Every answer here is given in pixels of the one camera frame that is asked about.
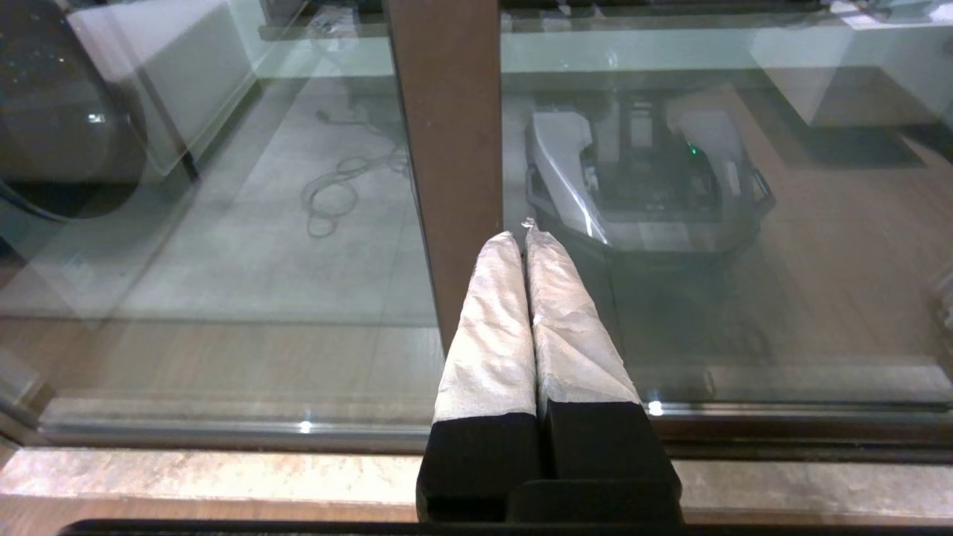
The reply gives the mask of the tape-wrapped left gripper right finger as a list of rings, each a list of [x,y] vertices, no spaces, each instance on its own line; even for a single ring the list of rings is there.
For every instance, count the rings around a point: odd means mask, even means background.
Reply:
[[[678,484],[595,302],[554,235],[528,231],[526,274],[552,475]]]

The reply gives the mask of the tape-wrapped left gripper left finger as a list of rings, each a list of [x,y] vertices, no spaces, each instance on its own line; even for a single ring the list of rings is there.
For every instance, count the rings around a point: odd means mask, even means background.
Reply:
[[[444,363],[420,521],[503,522],[511,492],[541,477],[536,376],[520,247],[503,232],[479,252]]]

